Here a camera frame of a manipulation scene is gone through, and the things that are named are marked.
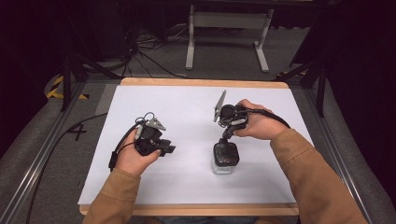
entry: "person's right hand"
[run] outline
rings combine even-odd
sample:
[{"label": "person's right hand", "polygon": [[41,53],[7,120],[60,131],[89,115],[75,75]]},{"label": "person's right hand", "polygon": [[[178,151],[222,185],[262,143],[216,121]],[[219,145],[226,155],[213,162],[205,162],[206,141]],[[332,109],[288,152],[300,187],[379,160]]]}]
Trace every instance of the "person's right hand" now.
[{"label": "person's right hand", "polygon": [[[265,109],[273,113],[272,110],[265,108],[263,105],[254,105],[247,99],[240,101],[238,104],[249,109]],[[239,137],[251,136],[261,140],[271,140],[277,134],[287,129],[288,127],[275,119],[270,119],[256,113],[248,113],[247,127],[236,130],[233,134]]]}]

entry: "brown sleeve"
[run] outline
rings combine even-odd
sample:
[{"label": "brown sleeve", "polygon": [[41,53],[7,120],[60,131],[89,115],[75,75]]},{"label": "brown sleeve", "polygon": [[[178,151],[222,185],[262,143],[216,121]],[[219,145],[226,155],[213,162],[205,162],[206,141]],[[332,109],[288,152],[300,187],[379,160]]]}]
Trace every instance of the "brown sleeve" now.
[{"label": "brown sleeve", "polygon": [[290,182],[302,223],[367,223],[339,176],[299,133],[286,130],[271,147]]},{"label": "brown sleeve", "polygon": [[92,202],[83,223],[128,223],[134,211],[140,176],[115,168]]}]

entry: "person's right arm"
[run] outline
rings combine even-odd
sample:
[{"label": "person's right arm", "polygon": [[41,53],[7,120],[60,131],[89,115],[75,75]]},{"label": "person's right arm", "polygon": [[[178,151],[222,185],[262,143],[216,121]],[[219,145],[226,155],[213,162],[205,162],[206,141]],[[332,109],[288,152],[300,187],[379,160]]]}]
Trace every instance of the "person's right arm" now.
[{"label": "person's right arm", "polygon": [[[239,104],[267,109],[248,100]],[[290,182],[302,223],[367,223],[339,176],[303,136],[262,115],[250,114],[248,119],[246,129],[234,134],[271,140],[271,148]]]}]

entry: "person's left hand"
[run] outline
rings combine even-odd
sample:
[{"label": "person's left hand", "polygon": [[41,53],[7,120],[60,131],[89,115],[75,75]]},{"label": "person's left hand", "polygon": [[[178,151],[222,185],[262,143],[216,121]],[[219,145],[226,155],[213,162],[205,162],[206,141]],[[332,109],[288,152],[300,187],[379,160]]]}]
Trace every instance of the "person's left hand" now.
[{"label": "person's left hand", "polygon": [[136,135],[136,131],[137,129],[131,131],[121,144],[120,148],[122,148],[122,150],[119,152],[116,168],[128,172],[131,175],[140,176],[150,164],[158,159],[161,151],[158,149],[147,156],[141,156],[134,148],[134,136]]}]

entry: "black cross mark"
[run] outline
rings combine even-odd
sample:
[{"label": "black cross mark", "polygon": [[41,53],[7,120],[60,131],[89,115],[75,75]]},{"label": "black cross mark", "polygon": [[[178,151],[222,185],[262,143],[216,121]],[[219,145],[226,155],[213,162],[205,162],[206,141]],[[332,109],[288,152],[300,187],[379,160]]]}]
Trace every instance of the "black cross mark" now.
[{"label": "black cross mark", "polygon": [[83,131],[82,129],[84,128],[84,124],[80,124],[80,125],[78,125],[78,130],[77,131],[68,131],[68,133],[76,133],[77,134],[77,136],[76,136],[76,141],[78,141],[78,139],[79,139],[79,136],[82,134],[82,133],[86,133],[87,131]]}]

